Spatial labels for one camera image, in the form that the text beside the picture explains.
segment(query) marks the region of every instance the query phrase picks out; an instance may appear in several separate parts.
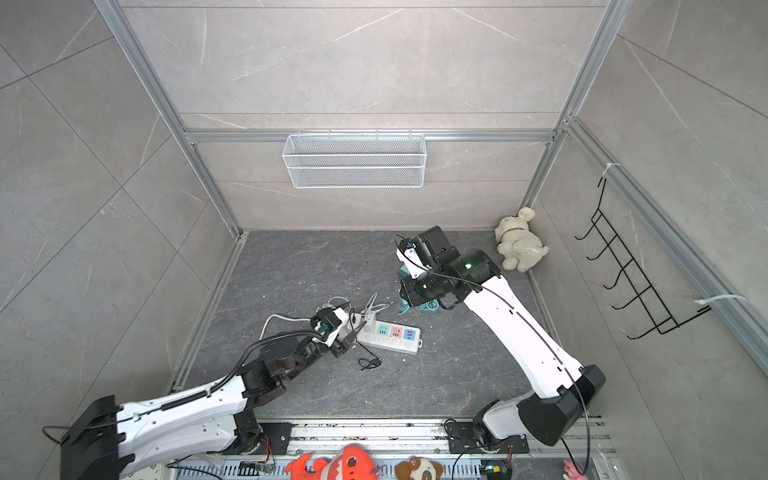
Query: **white zip tie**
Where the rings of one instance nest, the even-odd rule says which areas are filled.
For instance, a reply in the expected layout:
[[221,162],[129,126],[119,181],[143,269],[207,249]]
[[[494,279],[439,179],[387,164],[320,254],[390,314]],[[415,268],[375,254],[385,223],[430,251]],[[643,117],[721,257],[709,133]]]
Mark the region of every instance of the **white zip tie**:
[[603,174],[601,175],[601,177],[605,177],[605,174],[608,172],[608,169],[613,167],[614,165],[621,166],[621,164],[612,164],[611,162],[606,163],[605,170],[603,170]]
[[699,299],[699,300],[694,300],[694,302],[698,303],[699,305],[704,305],[706,303],[713,302],[715,300],[720,300],[720,299],[723,299],[723,298],[737,298],[739,300],[744,300],[746,302],[746,297],[745,296],[734,295],[733,293],[724,293],[723,295],[715,295],[715,296],[711,296],[710,298],[706,298],[706,299],[703,298],[703,299]]

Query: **orange shark plush toy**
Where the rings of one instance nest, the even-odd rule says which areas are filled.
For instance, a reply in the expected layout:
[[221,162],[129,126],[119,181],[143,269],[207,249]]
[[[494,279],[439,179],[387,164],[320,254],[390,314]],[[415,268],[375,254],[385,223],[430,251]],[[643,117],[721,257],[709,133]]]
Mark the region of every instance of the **orange shark plush toy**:
[[318,458],[312,464],[315,473],[306,470],[310,454],[302,455],[286,467],[290,480],[379,480],[376,466],[365,450],[353,445],[346,446],[330,463]]

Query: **pink plush toy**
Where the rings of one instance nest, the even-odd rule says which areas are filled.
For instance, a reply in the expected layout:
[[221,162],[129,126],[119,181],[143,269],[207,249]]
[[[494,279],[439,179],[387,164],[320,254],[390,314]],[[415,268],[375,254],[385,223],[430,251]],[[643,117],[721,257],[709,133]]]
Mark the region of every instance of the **pink plush toy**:
[[589,480],[586,475],[582,475],[576,469],[576,465],[573,462],[565,461],[565,473],[563,474],[564,480]]

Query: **brown and white plush dog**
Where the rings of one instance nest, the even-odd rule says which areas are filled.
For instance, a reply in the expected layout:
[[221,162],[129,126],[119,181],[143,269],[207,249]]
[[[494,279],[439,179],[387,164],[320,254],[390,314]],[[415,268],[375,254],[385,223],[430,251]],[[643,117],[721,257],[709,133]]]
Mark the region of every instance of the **brown and white plush dog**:
[[440,480],[445,469],[439,463],[432,463],[429,458],[412,457],[410,462],[397,464],[397,480]]

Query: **tiled wall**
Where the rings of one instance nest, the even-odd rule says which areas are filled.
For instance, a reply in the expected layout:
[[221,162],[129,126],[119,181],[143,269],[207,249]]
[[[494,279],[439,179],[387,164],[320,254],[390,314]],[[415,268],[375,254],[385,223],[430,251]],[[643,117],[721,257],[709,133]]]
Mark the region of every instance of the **tiled wall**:
[[[635,1],[580,117],[768,318],[766,8],[741,0]],[[618,272],[607,254],[585,259],[604,245],[594,231],[574,238],[590,226],[600,175],[575,144],[558,155],[539,195],[549,221],[538,217],[533,226],[552,252],[534,276],[565,343],[587,361],[610,361],[616,352],[623,359],[609,366],[602,395],[611,403],[598,412],[630,478],[762,478],[768,381],[720,319],[708,313],[667,335],[627,338],[651,326],[642,305],[611,308],[632,298],[630,287],[623,277],[615,289],[603,287]],[[670,311],[693,315],[700,295],[610,184],[603,206]],[[612,401],[636,398],[635,390],[642,404]],[[626,422],[631,415],[652,422]]]
[[[188,128],[552,128],[601,0],[126,0]],[[495,227],[543,144],[430,144],[419,189],[297,190],[278,144],[202,144],[247,229]]]
[[0,478],[161,393],[231,242],[93,3],[0,3]]

